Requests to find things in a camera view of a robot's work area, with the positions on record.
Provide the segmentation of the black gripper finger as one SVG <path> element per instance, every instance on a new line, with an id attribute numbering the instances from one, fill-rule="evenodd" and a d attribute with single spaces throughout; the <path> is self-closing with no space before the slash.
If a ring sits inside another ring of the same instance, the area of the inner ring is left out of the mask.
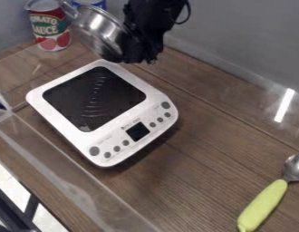
<path id="1" fill-rule="evenodd" d="M 127 29 L 127 37 L 124 41 L 124 62 L 143 63 L 148 58 L 148 40 L 143 34 Z"/>
<path id="2" fill-rule="evenodd" d="M 141 29 L 145 1 L 128 0 L 124 5 L 124 23 L 132 30 Z"/>

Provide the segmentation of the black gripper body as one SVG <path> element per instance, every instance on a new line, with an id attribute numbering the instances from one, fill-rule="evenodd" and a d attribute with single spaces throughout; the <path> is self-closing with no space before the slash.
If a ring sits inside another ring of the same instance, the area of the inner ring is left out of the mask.
<path id="1" fill-rule="evenodd" d="M 139 31 L 148 40 L 148 58 L 144 62 L 153 63 L 157 60 L 159 53 L 163 52 L 164 34 L 172 30 L 176 24 L 187 0 L 147 0 L 144 6 L 144 16 L 141 29 Z"/>

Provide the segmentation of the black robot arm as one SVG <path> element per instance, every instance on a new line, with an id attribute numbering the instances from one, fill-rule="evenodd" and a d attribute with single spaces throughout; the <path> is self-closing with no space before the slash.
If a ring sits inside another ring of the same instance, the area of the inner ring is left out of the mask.
<path id="1" fill-rule="evenodd" d="M 125 63 L 153 63 L 163 52 L 164 35 L 191 17 L 188 0 L 128 0 L 124 25 L 131 33 L 125 43 Z"/>

